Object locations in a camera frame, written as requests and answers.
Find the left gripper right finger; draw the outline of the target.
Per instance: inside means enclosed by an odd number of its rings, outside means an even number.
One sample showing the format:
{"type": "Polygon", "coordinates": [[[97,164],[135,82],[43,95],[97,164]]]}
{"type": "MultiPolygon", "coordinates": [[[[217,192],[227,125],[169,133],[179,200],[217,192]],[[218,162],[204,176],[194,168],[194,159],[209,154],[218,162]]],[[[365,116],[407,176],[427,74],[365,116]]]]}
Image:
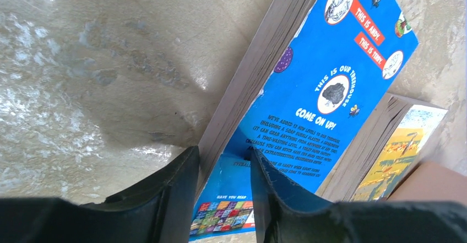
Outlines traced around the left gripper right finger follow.
{"type": "Polygon", "coordinates": [[[251,152],[251,189],[257,242],[339,242],[330,201],[284,175],[260,150],[251,152]]]}

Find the yellow treehouse book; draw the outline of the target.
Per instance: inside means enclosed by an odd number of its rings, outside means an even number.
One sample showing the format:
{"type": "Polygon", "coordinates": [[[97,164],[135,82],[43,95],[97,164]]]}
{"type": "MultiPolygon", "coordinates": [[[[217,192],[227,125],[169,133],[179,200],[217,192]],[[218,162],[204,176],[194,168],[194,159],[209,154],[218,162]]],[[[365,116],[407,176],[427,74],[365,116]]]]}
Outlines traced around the yellow treehouse book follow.
{"type": "Polygon", "coordinates": [[[316,194],[329,201],[377,201],[395,189],[448,111],[386,93],[316,194]]]}

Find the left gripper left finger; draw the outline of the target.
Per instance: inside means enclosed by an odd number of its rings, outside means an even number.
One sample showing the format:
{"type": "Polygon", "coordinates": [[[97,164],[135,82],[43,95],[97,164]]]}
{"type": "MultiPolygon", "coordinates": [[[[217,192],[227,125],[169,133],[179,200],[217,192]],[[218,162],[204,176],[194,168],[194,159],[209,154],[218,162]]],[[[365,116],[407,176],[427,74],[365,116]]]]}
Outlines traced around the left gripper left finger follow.
{"type": "Polygon", "coordinates": [[[199,173],[199,148],[184,150],[166,166],[108,196],[87,203],[97,242],[187,242],[199,173]]]}

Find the blue treehouse book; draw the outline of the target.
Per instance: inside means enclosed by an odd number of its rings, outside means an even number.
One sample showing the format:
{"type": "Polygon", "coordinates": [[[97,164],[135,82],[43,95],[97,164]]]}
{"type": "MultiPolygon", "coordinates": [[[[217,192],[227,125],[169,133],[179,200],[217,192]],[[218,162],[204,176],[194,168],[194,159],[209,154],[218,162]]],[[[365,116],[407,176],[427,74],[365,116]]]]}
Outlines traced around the blue treehouse book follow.
{"type": "Polygon", "coordinates": [[[190,241],[255,230],[249,155],[318,190],[418,46],[396,0],[316,0],[220,147],[190,241]]]}

